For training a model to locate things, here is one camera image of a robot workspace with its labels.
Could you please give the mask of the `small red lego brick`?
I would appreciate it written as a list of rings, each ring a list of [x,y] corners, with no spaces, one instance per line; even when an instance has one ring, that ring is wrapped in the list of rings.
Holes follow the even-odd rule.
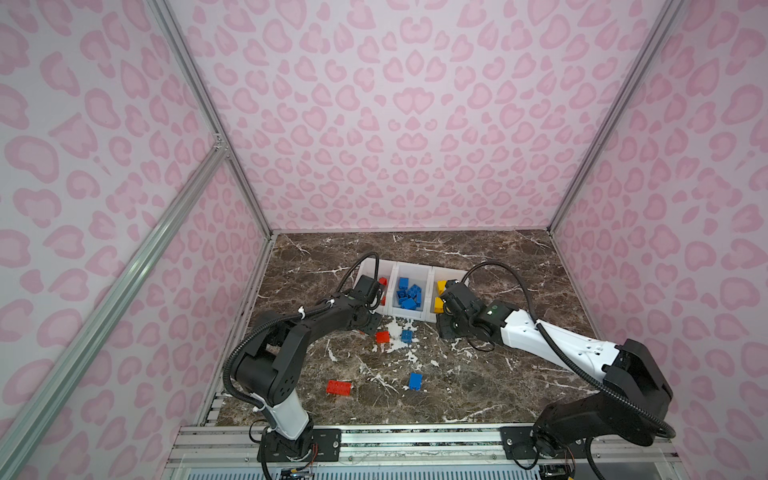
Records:
[[[385,344],[390,342],[390,333],[388,331],[377,332],[375,335],[376,342],[379,344]]]

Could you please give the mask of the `blue lego brick diagonal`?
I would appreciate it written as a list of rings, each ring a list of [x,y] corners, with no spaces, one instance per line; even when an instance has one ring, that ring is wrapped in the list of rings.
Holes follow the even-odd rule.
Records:
[[[413,285],[407,290],[407,296],[420,304],[422,302],[422,289],[418,285]]]

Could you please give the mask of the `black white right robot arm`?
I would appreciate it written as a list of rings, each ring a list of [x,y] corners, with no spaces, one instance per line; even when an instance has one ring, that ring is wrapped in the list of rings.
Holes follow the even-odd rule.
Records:
[[[591,387],[587,397],[544,408],[522,443],[533,454],[555,456],[579,441],[609,435],[642,447],[676,435],[665,419],[672,389],[641,342],[586,337],[503,302],[465,312],[445,309],[437,326],[443,339],[472,338],[522,350],[573,372]]]

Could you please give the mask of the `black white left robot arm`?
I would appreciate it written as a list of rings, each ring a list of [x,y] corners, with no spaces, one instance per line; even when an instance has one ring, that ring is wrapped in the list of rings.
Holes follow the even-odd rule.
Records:
[[[226,393],[254,406],[268,422],[259,440],[262,458],[277,454],[302,461],[315,452],[314,423],[296,393],[307,350],[336,331],[375,334],[382,320],[376,311],[381,290],[378,280],[363,275],[352,288],[312,307],[284,315],[268,311],[224,361]]]

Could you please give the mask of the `white right bin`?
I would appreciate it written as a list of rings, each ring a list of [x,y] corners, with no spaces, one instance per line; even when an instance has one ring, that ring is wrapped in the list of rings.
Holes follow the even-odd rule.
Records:
[[[440,282],[447,282],[449,280],[459,281],[465,275],[465,270],[450,269],[445,267],[432,267],[428,276],[429,284],[427,288],[427,297],[425,298],[425,317],[424,320],[429,323],[435,323],[436,311],[435,311],[435,299],[440,295]]]

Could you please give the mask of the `white middle bin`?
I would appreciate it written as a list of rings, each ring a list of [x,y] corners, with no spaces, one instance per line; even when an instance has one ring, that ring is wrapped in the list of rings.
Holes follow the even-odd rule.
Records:
[[[434,323],[434,280],[431,266],[395,262],[388,278],[385,313]]]

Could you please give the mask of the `red lego brick front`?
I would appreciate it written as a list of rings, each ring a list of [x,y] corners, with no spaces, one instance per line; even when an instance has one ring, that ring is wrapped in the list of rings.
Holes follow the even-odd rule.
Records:
[[[336,396],[350,396],[352,383],[347,381],[329,380],[326,385],[326,393]]]

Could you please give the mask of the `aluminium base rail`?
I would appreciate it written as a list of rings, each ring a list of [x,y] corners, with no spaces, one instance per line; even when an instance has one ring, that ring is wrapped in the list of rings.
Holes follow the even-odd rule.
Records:
[[[651,447],[617,436],[598,438],[586,454],[577,441],[556,457],[509,459],[517,424],[358,425],[329,428],[333,445],[299,473],[301,479],[684,479],[674,446]],[[177,437],[164,479],[260,479],[256,427],[188,427]]]

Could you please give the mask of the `diagonal aluminium frame bar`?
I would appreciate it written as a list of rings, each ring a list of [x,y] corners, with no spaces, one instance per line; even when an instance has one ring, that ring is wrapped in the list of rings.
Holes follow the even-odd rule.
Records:
[[[224,147],[211,149],[22,408],[1,442],[3,479],[27,464],[227,156]]]

